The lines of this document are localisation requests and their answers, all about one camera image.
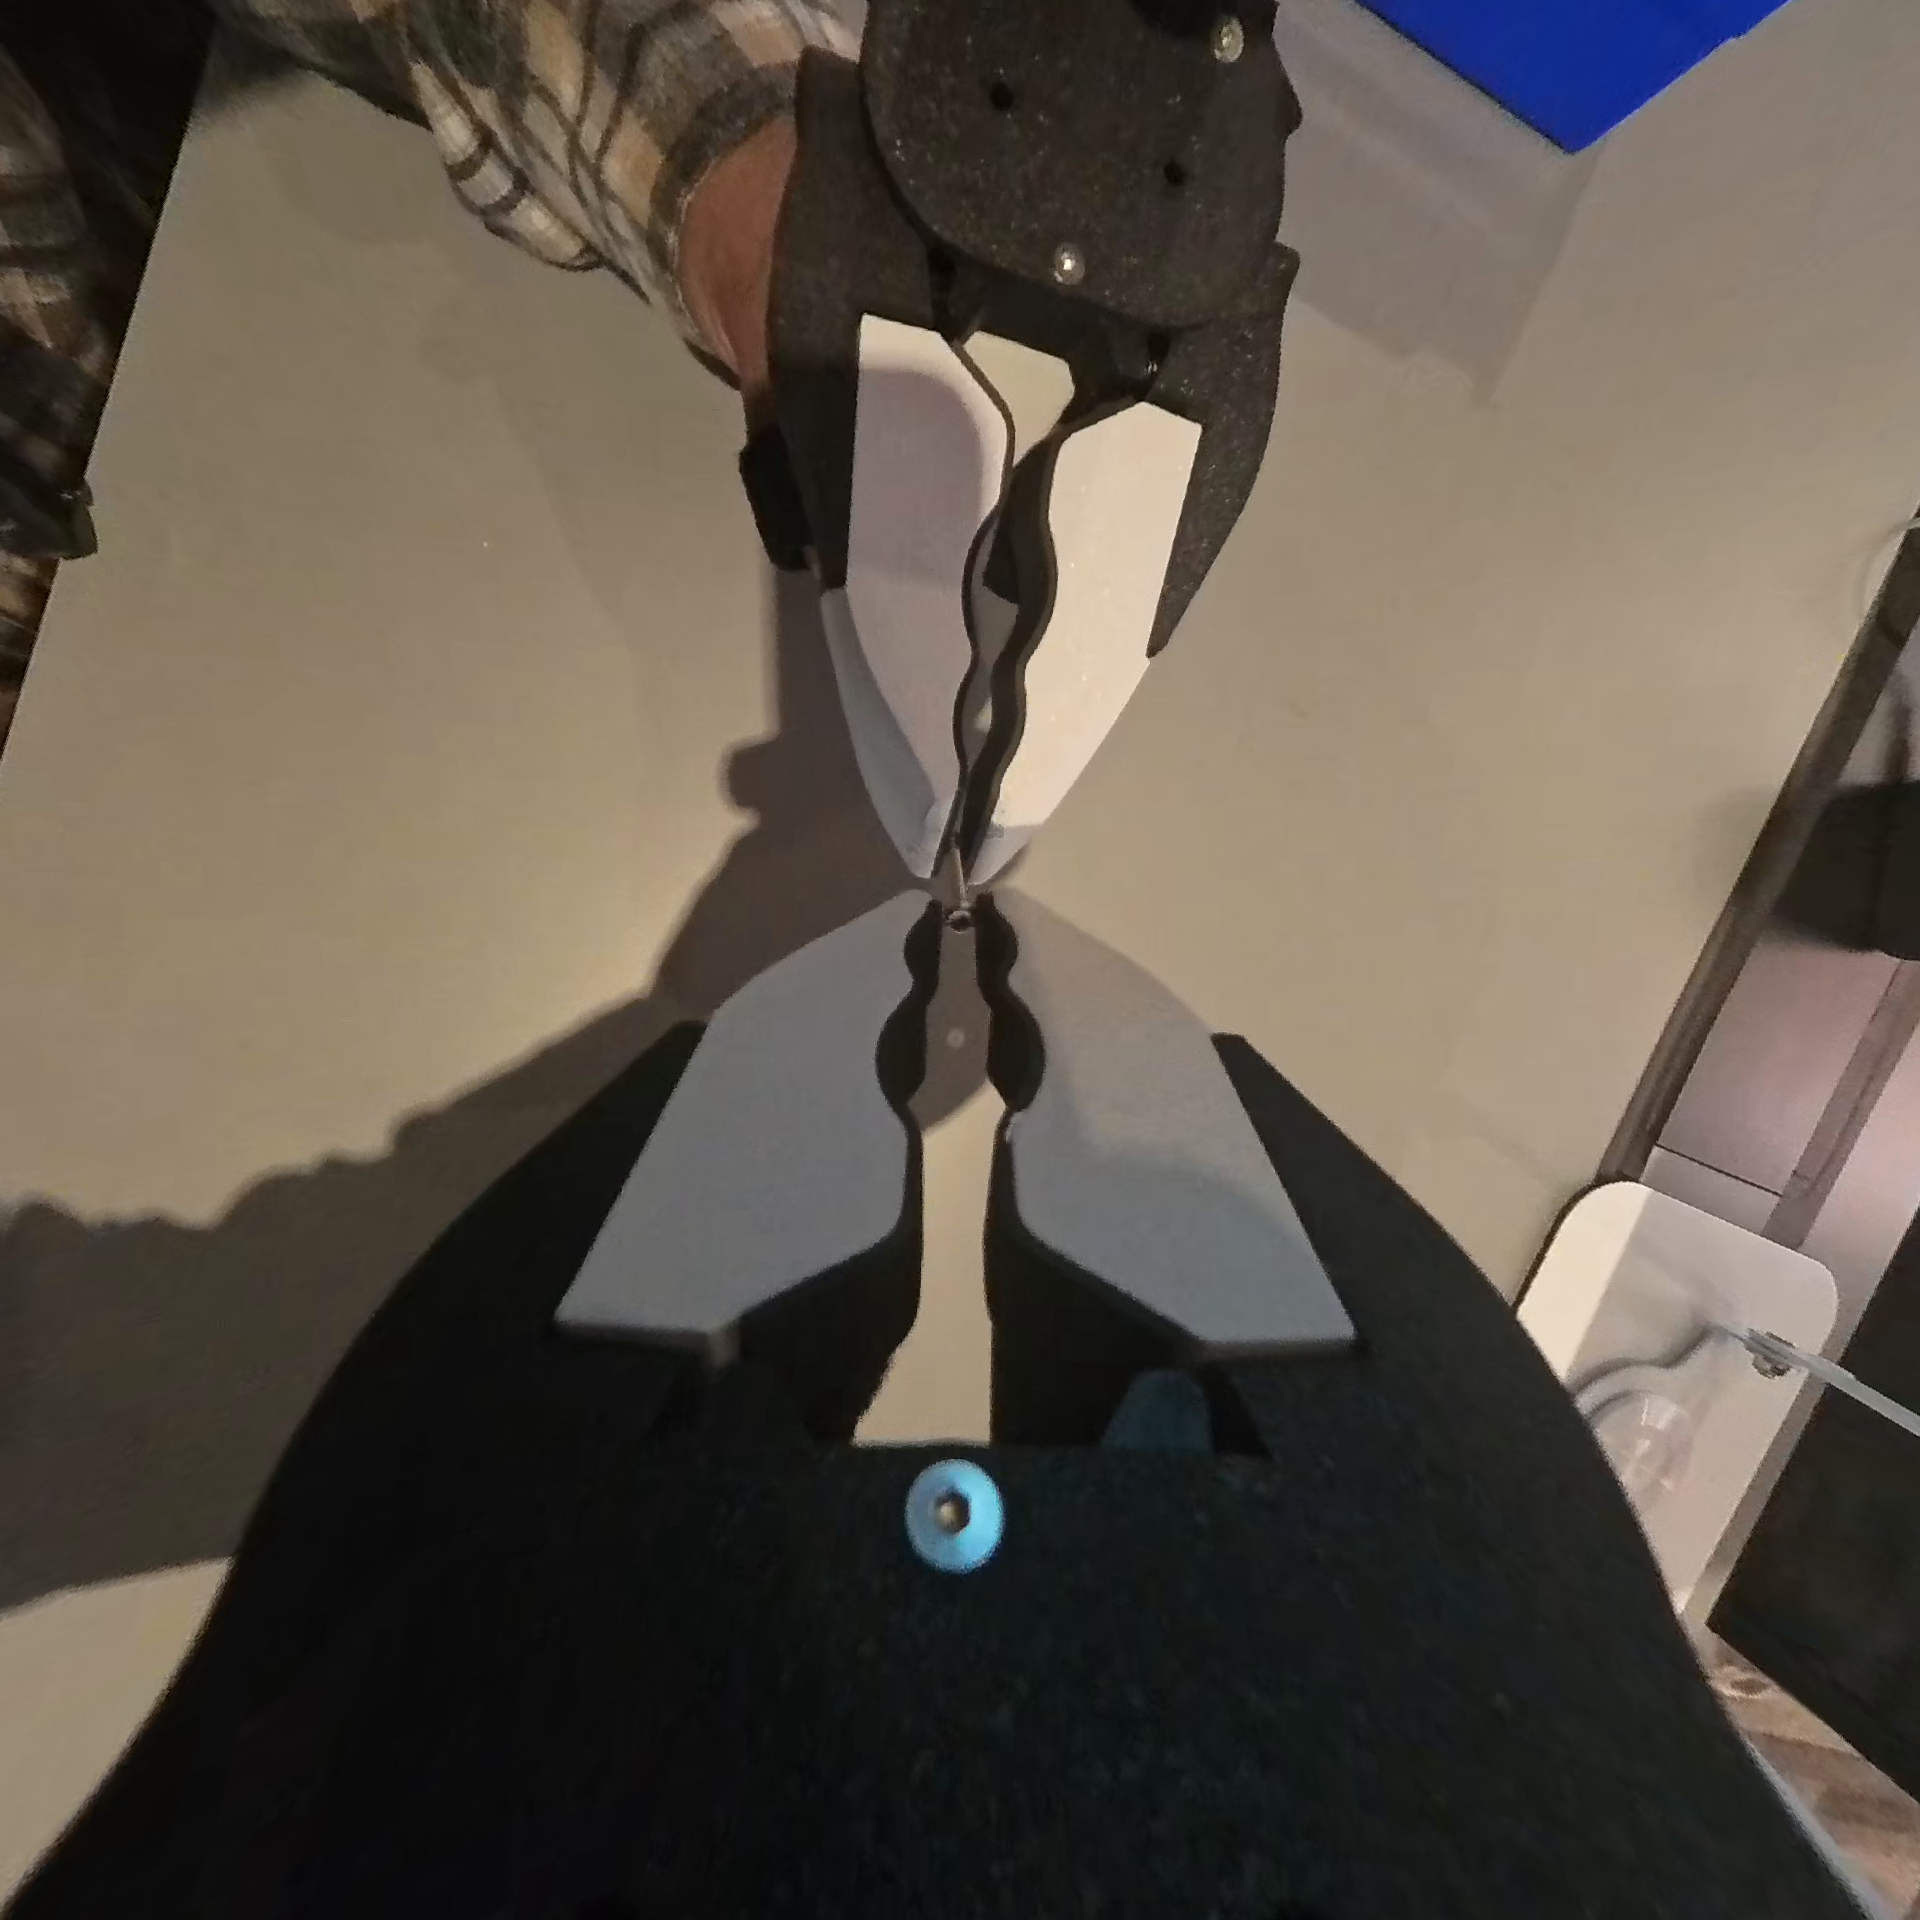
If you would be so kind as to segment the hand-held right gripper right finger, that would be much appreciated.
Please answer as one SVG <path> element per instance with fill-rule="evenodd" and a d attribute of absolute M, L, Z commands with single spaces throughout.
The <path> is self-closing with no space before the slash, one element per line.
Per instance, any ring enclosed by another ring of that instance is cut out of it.
<path fill-rule="evenodd" d="M 971 899 L 1017 1232 L 1195 1355 L 1344 1355 L 1360 1317 L 1216 1027 L 1021 891 Z"/>

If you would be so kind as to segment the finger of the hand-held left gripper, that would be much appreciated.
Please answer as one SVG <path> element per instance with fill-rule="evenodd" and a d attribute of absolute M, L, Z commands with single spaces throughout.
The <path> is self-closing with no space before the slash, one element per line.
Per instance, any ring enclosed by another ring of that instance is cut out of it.
<path fill-rule="evenodd" d="M 1203 421 L 1098 398 L 1052 421 L 1004 491 L 975 595 L 975 741 L 959 799 L 967 883 L 986 891 L 1078 793 L 1159 645 Z"/>
<path fill-rule="evenodd" d="M 986 589 L 1006 409 L 937 328 L 863 319 L 849 535 L 824 645 L 849 762 L 913 883 L 986 883 L 967 799 L 986 755 L 1017 602 Z"/>

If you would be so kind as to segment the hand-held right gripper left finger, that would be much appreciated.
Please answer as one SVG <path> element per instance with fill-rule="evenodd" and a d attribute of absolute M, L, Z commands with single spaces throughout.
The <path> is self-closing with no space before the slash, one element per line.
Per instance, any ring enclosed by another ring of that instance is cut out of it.
<path fill-rule="evenodd" d="M 900 891 L 733 987 L 661 1108 L 553 1329 L 733 1355 L 804 1279 L 919 1224 L 944 906 Z"/>

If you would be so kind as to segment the person's left hand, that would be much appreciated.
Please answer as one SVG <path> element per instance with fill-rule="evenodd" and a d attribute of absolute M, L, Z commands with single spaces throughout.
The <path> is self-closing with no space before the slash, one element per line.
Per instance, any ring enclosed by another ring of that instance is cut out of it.
<path fill-rule="evenodd" d="M 687 341 L 733 389 L 749 437 L 771 421 L 771 256 L 794 155 L 794 108 L 733 140 L 700 180 L 677 255 Z"/>

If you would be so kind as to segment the blue plastic bin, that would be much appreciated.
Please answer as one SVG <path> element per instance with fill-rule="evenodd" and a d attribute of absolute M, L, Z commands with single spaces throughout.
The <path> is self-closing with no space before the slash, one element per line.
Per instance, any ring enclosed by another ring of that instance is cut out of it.
<path fill-rule="evenodd" d="M 1576 155 L 1781 0 L 1362 0 L 1362 12 Z"/>

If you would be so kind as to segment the dark grey power adapter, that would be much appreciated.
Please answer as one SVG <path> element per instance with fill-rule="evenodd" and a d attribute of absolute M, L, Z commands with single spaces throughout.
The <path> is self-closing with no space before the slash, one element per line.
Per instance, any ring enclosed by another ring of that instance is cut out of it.
<path fill-rule="evenodd" d="M 1781 913 L 1810 942 L 1920 960 L 1920 778 L 1828 793 Z"/>

